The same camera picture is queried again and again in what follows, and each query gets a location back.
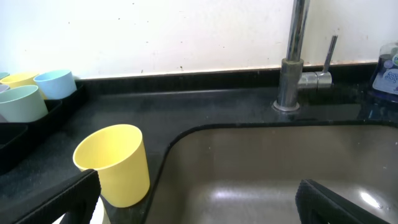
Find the white wall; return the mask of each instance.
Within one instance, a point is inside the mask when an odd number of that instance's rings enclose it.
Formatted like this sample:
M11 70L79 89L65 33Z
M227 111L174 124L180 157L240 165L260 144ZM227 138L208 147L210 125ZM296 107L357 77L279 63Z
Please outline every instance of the white wall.
M0 71L80 78L279 67L293 0L0 0ZM312 0L302 58L377 60L397 0Z

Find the dish soap bottle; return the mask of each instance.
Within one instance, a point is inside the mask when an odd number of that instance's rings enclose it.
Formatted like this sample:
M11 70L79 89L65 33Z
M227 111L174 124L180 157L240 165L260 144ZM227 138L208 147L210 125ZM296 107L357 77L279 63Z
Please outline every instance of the dish soap bottle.
M370 85L370 95L398 103L398 42L380 48Z

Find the mint green cup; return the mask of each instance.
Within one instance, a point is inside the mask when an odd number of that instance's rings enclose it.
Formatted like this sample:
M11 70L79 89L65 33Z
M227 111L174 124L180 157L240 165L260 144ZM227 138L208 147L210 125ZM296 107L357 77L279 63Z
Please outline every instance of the mint green cup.
M32 122L47 113L37 85L20 86L0 93L0 114L8 122Z

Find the sink basin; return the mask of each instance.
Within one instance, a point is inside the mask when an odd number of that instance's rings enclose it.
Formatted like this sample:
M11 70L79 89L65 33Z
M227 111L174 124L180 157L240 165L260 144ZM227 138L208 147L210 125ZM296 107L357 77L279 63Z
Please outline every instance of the sink basin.
M398 223L398 129L381 125L204 129L170 149L147 224L300 223L313 179Z

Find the metal faucet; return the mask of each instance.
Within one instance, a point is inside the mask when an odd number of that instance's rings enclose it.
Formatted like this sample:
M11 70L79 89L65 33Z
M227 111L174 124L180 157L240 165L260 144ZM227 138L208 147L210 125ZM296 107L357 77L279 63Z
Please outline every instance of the metal faucet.
M332 77L328 70L337 35L334 35L331 39L323 70L321 72L302 73L304 61L300 58L300 55L309 6L310 0L294 0L289 45L286 58L282 59L278 97L274 102L274 107L281 111L295 111L300 108L297 102L299 89L328 88L332 84Z

